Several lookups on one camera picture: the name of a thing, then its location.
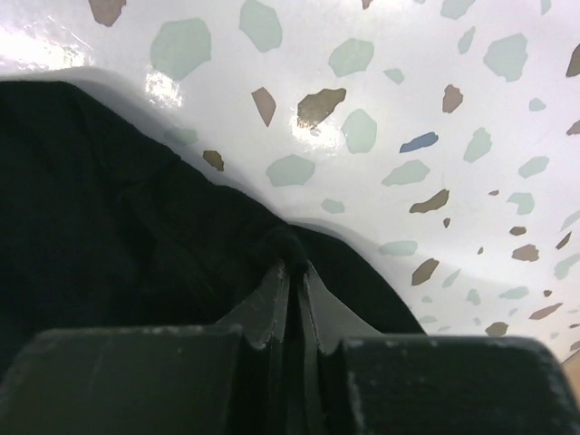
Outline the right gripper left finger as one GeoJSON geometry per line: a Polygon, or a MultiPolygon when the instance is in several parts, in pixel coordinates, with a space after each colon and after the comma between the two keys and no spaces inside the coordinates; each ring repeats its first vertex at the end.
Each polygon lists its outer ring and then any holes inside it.
{"type": "Polygon", "coordinates": [[[290,280],[211,325],[39,333],[1,385],[4,434],[281,434],[290,280]]]}

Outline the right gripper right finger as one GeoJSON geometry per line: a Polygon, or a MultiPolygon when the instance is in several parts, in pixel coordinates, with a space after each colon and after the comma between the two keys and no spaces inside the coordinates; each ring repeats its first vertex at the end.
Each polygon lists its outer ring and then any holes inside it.
{"type": "Polygon", "coordinates": [[[525,337],[383,334],[310,269],[301,284],[309,434],[576,434],[553,354],[525,337]]]}

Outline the black t shirt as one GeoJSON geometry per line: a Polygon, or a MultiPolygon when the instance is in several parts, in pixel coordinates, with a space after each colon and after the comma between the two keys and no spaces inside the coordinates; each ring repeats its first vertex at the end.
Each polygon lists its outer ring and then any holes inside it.
{"type": "Polygon", "coordinates": [[[387,334],[421,326],[352,248],[219,186],[66,82],[1,85],[1,363],[53,328],[211,324],[284,263],[387,334]]]}

